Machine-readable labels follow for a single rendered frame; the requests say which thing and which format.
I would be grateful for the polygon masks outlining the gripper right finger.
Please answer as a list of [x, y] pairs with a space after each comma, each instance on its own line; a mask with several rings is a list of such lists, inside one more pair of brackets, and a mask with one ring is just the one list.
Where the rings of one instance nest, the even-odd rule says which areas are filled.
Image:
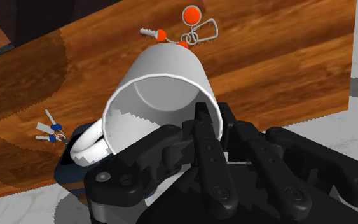
[[283, 221], [358, 221], [358, 160], [282, 127], [265, 133], [219, 103], [230, 162], [250, 160]]

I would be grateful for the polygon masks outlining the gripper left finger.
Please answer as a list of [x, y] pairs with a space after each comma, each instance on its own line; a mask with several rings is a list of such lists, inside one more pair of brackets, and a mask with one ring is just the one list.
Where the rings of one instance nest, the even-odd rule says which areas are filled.
[[195, 104], [195, 117], [163, 125], [116, 155], [108, 156], [84, 178], [88, 207], [138, 208], [157, 186], [184, 164], [199, 177], [205, 210], [217, 219], [235, 214], [238, 196], [206, 103]]

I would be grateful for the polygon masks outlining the white mug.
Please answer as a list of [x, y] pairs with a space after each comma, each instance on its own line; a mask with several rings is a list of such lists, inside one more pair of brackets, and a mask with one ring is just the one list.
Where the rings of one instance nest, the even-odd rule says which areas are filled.
[[74, 142], [71, 159], [88, 167], [163, 125], [181, 126], [193, 119], [197, 102], [206, 103], [215, 135], [221, 139], [223, 119], [198, 57], [177, 44], [150, 46], [124, 75], [102, 118]]

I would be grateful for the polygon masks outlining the wooden table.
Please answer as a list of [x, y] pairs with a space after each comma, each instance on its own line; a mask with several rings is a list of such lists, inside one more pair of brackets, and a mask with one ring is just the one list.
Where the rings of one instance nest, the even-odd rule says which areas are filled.
[[219, 36], [191, 50], [220, 102], [263, 130], [348, 108], [356, 0], [122, 0], [0, 55], [0, 197], [54, 182], [63, 145], [36, 140], [101, 117], [138, 55], [140, 28], [178, 39], [194, 4]]

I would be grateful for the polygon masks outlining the dark blue box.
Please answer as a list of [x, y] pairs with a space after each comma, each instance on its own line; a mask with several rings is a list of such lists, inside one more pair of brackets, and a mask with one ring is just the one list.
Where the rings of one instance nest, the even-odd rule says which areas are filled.
[[81, 203], [88, 205], [86, 192], [83, 183], [84, 176], [89, 170], [100, 164], [100, 161], [88, 167], [78, 166], [70, 156], [70, 150], [76, 140], [92, 125], [94, 122], [86, 123], [77, 127], [71, 137], [65, 141], [66, 146], [55, 167], [55, 181], [71, 194], [73, 194]]

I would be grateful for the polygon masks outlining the orange key set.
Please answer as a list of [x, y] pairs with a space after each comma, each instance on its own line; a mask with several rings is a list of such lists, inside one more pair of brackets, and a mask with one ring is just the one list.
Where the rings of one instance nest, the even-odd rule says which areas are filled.
[[[185, 48], [189, 48], [190, 46], [194, 46], [198, 43], [216, 39], [219, 36], [219, 28], [216, 21], [213, 18], [210, 18], [204, 22], [201, 22], [202, 12], [200, 8], [195, 5], [189, 5], [185, 7], [185, 9], [182, 11], [181, 18], [183, 23], [189, 27], [189, 31], [187, 33], [183, 33], [179, 41], [173, 41], [169, 39], [163, 29], [152, 30], [140, 28], [139, 33], [145, 36], [150, 36], [159, 42], [166, 41], [167, 43], [181, 45]], [[200, 38], [196, 31], [208, 23], [212, 24], [214, 28], [214, 35], [206, 38]]]

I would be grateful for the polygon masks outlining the blue key set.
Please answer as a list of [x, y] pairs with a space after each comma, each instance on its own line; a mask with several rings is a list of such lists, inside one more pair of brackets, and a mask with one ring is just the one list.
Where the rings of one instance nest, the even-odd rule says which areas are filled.
[[47, 117], [49, 118], [51, 124], [46, 125], [44, 123], [38, 122], [36, 125], [36, 129], [45, 133], [44, 136], [36, 136], [35, 139], [42, 140], [42, 141], [48, 141], [51, 143], [55, 142], [62, 142], [64, 144], [68, 143], [68, 140], [62, 131], [63, 127], [61, 124], [57, 123], [53, 116], [50, 114], [50, 112], [45, 109], [45, 113]]

